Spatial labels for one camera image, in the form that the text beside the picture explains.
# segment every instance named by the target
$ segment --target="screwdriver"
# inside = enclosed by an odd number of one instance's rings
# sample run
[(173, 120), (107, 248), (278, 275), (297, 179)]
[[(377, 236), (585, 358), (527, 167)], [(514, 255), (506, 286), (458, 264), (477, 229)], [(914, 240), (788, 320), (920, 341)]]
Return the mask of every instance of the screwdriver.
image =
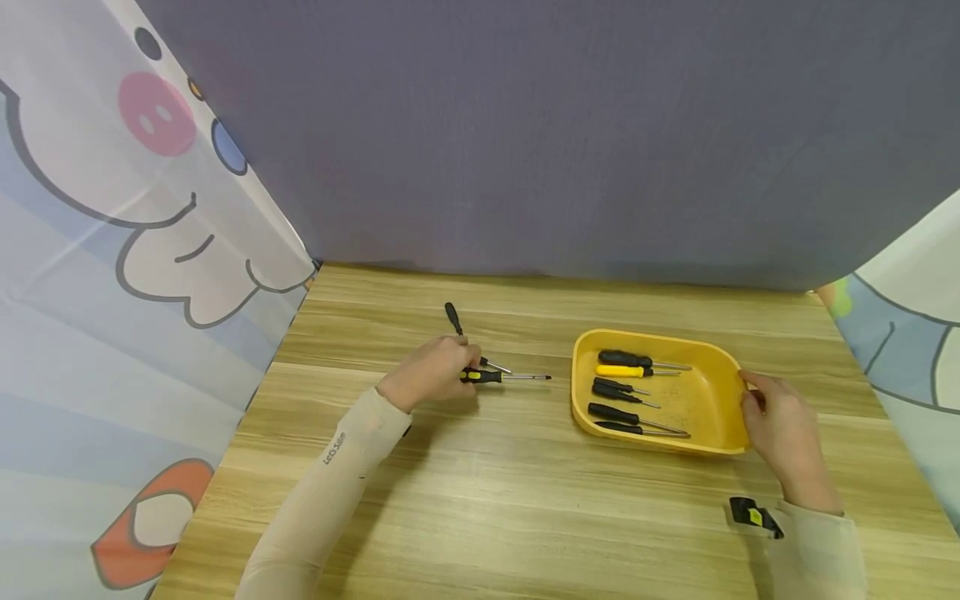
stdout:
[[(464, 330), (462, 327), (460, 327), (460, 317), (457, 315), (457, 309), (453, 307), (453, 302), (448, 302), (444, 304), (444, 310), (446, 311), (446, 317), (450, 319), (450, 322), (453, 324), (453, 328), (457, 330), (457, 335), (463, 335)], [(480, 366), (481, 367), (489, 366), (494, 369), (497, 369), (498, 371), (505, 372), (505, 373), (513, 372), (507, 369), (506, 367), (501, 367), (497, 364), (490, 362), (489, 360), (487, 360), (486, 356), (480, 357)]]
[(604, 377), (652, 377), (653, 375), (679, 375), (679, 371), (654, 371), (649, 367), (621, 367), (619, 365), (597, 365), (596, 374)]
[(646, 404), (647, 406), (651, 406), (653, 408), (660, 408), (659, 404), (654, 404), (650, 400), (641, 400), (638, 397), (630, 396), (626, 392), (621, 392), (615, 388), (611, 388), (602, 383), (596, 383), (596, 379), (594, 379), (593, 387), (590, 388), (590, 390), (594, 394), (600, 397), (609, 398), (611, 400), (623, 400), (625, 402), (634, 402), (636, 404)]
[(677, 371), (690, 371), (687, 365), (671, 365), (670, 363), (655, 363), (649, 356), (640, 356), (631, 354), (623, 350), (600, 350), (598, 357), (600, 362), (605, 365), (619, 365), (620, 367), (643, 367), (650, 369), (660, 367), (661, 369), (675, 369)]
[(660, 423), (654, 423), (651, 420), (643, 420), (639, 415), (635, 413), (628, 413), (622, 411), (618, 408), (613, 408), (612, 406), (607, 406), (606, 404), (599, 404), (597, 402), (591, 402), (587, 405), (587, 412), (595, 417), (603, 417), (604, 419), (609, 420), (622, 420), (627, 422), (630, 425), (647, 425), (650, 427), (657, 427), (659, 429), (665, 429), (667, 431), (672, 431), (674, 433), (686, 433), (682, 429), (677, 429), (676, 427), (668, 427), (666, 425), (661, 425)]
[(478, 371), (467, 367), (460, 373), (460, 380), (465, 383), (503, 383), (504, 379), (553, 379), (551, 375), (506, 375), (500, 371)]
[(689, 438), (690, 434), (688, 433), (677, 433), (675, 431), (651, 431), (650, 429), (644, 429), (639, 425), (625, 425), (623, 423), (618, 423), (612, 420), (595, 420), (594, 425), (599, 425), (604, 429), (612, 429), (614, 431), (622, 431), (624, 433), (633, 433), (638, 436), (661, 436), (664, 438)]
[(650, 393), (646, 390), (638, 390), (632, 385), (627, 385), (626, 383), (620, 383), (619, 381), (613, 381), (612, 379), (604, 379), (603, 377), (593, 377), (593, 385), (605, 385), (608, 388), (614, 388), (620, 392), (633, 392), (634, 394), (643, 394), (644, 396), (649, 396)]

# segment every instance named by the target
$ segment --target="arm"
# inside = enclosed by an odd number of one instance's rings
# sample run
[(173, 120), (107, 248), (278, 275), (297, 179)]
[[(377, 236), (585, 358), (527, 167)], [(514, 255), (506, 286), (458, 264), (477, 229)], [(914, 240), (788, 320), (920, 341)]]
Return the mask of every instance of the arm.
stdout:
[(750, 440), (783, 488), (774, 518), (783, 539), (768, 551), (777, 600), (867, 597), (867, 572), (853, 521), (830, 478), (820, 449), (817, 415), (782, 379), (741, 372), (757, 387), (745, 393)]
[(421, 402), (473, 396), (460, 381), (479, 366), (480, 348), (466, 338), (437, 338), (367, 390), (340, 420), (330, 444), (280, 506), (247, 563), (238, 600), (313, 598), (324, 563), (367, 487)]

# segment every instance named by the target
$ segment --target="cartoon curtain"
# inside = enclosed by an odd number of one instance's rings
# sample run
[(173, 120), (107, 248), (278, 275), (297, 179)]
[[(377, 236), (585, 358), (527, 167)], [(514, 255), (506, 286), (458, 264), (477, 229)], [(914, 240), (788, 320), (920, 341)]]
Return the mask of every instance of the cartoon curtain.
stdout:
[(960, 533), (960, 192), (819, 290)]
[(315, 270), (133, 2), (0, 3), (0, 596), (150, 593)]

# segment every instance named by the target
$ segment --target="black handle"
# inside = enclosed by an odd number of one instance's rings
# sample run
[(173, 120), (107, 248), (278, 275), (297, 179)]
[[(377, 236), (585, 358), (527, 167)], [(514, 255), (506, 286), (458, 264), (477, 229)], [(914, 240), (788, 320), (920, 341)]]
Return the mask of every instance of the black handle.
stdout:
[(624, 394), (615, 388), (609, 387), (603, 383), (597, 383), (595, 381), (593, 382), (593, 387), (590, 388), (590, 391), (597, 396), (609, 398), (611, 400), (623, 400), (625, 402), (636, 402), (637, 404), (643, 403), (640, 398), (635, 398), (629, 394)]
[(624, 433), (633, 433), (638, 436), (643, 435), (643, 428), (639, 425), (624, 425), (623, 423), (614, 422), (612, 420), (595, 420), (594, 425), (599, 425), (604, 429), (612, 429), (614, 431), (622, 431)]
[(453, 324), (453, 328), (457, 330), (457, 335), (463, 335), (464, 330), (460, 327), (460, 317), (457, 316), (457, 309), (453, 307), (453, 302), (444, 304), (444, 310), (446, 311), (446, 317)]
[(603, 417), (604, 419), (612, 420), (623, 420), (628, 422), (630, 425), (639, 425), (640, 417), (625, 411), (621, 411), (618, 408), (613, 408), (612, 406), (607, 406), (606, 404), (599, 404), (597, 402), (591, 402), (587, 405), (587, 412), (595, 417)]
[(634, 386), (627, 385), (626, 383), (620, 383), (619, 381), (613, 381), (612, 379), (604, 379), (603, 377), (593, 377), (593, 385), (607, 386), (608, 388), (614, 388), (620, 392), (632, 392)]
[(623, 350), (600, 350), (598, 358), (604, 365), (643, 367), (644, 369), (650, 369), (654, 366), (654, 361), (649, 356), (639, 356)]
[(500, 371), (478, 371), (465, 367), (460, 373), (460, 380), (464, 383), (503, 383), (503, 373)]

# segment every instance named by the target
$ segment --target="yellow handle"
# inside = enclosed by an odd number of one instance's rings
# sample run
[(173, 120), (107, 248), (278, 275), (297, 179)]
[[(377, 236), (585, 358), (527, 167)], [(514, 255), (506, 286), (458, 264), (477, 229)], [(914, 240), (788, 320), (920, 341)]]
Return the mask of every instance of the yellow handle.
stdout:
[(618, 365), (597, 365), (596, 373), (601, 377), (642, 377), (642, 367), (620, 367)]

